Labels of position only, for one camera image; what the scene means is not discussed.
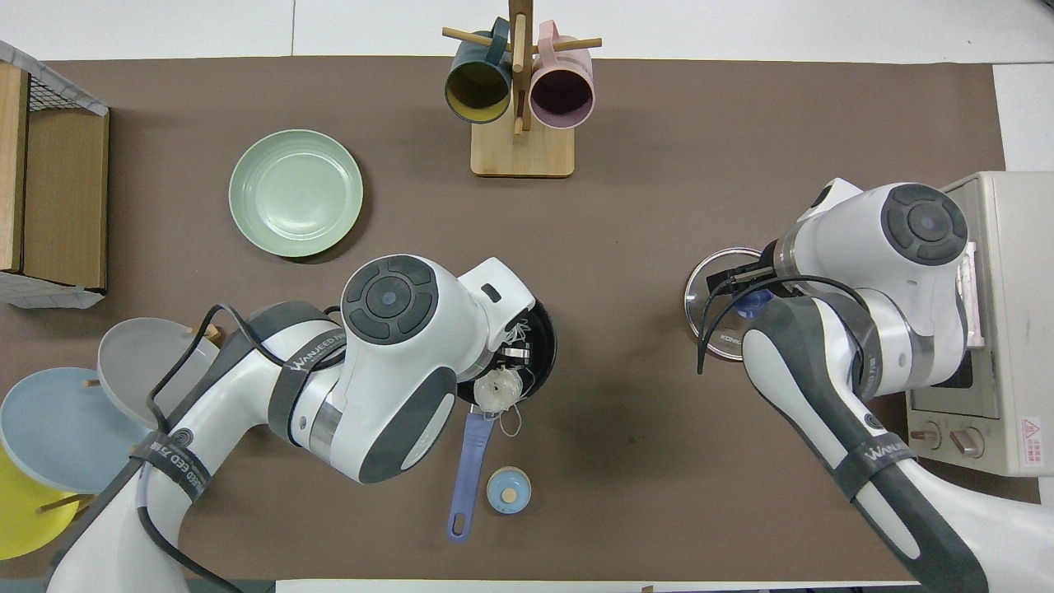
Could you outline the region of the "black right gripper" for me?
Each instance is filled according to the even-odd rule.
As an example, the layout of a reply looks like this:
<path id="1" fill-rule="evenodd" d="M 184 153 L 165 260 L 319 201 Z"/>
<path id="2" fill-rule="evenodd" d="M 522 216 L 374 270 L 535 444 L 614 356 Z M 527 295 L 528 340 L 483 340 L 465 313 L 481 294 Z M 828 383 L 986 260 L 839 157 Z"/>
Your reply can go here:
<path id="1" fill-rule="evenodd" d="M 759 263 L 745 266 L 731 268 L 724 274 L 723 286 L 726 292 L 738 292 L 756 282 L 774 280 L 778 277 L 778 270 L 775 263 L 776 246 L 764 248 L 759 256 Z M 767 273 L 762 274 L 762 269 L 770 268 Z M 783 282 L 770 282 L 767 290 L 774 296 L 786 296 L 787 288 Z"/>

